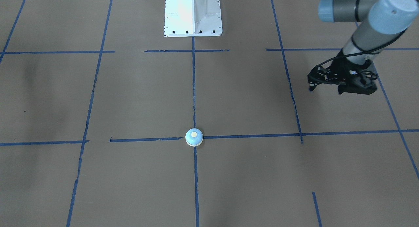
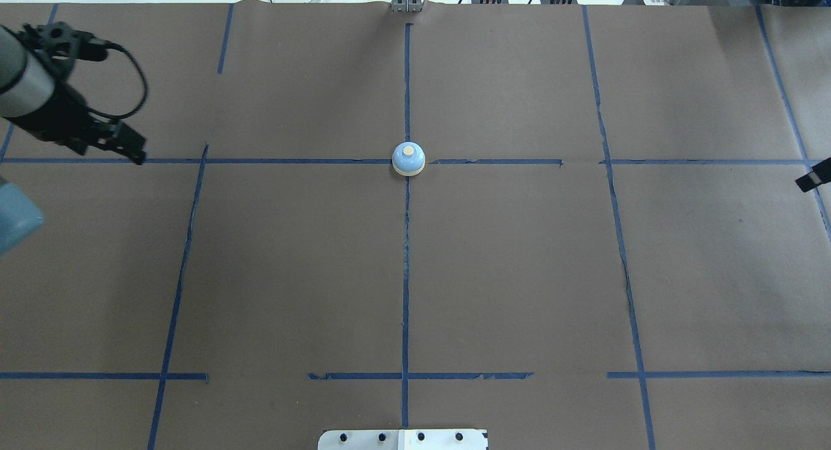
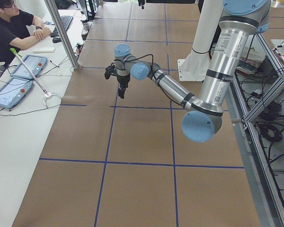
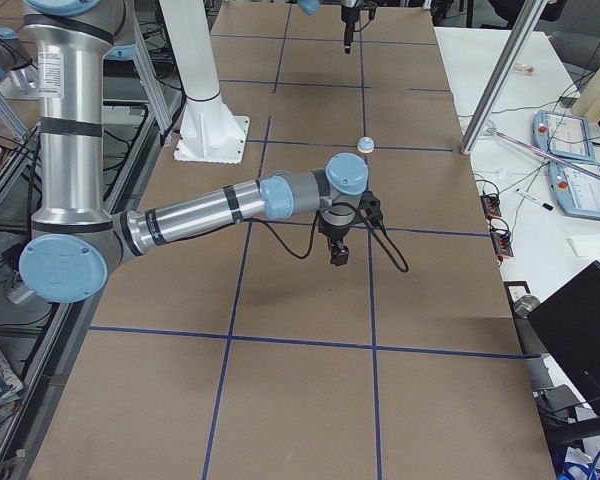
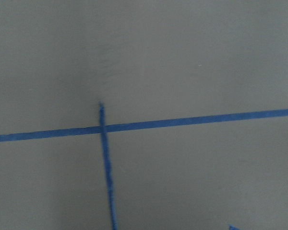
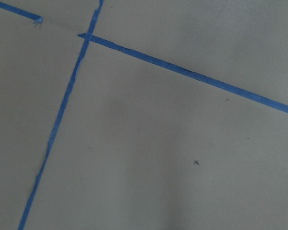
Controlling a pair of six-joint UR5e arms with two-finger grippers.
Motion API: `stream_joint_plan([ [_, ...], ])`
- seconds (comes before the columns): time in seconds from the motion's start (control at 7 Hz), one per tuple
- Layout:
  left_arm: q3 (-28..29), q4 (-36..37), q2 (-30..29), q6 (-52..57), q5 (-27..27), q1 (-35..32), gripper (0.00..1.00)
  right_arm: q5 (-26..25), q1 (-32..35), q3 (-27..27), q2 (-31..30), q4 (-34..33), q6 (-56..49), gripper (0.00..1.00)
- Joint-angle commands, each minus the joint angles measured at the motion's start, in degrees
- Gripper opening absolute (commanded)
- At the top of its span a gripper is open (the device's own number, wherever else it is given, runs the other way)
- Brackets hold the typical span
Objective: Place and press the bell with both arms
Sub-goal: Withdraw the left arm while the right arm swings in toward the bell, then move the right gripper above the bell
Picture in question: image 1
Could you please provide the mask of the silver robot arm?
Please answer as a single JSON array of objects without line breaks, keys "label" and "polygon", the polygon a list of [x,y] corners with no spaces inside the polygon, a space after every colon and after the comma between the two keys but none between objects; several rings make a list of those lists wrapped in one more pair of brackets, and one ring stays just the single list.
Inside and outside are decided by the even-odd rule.
[{"label": "silver robot arm", "polygon": [[377,90],[373,60],[397,41],[418,16],[418,0],[320,0],[323,22],[360,22],[336,57],[308,74],[309,90],[320,84],[338,86],[338,93],[370,95]]}]

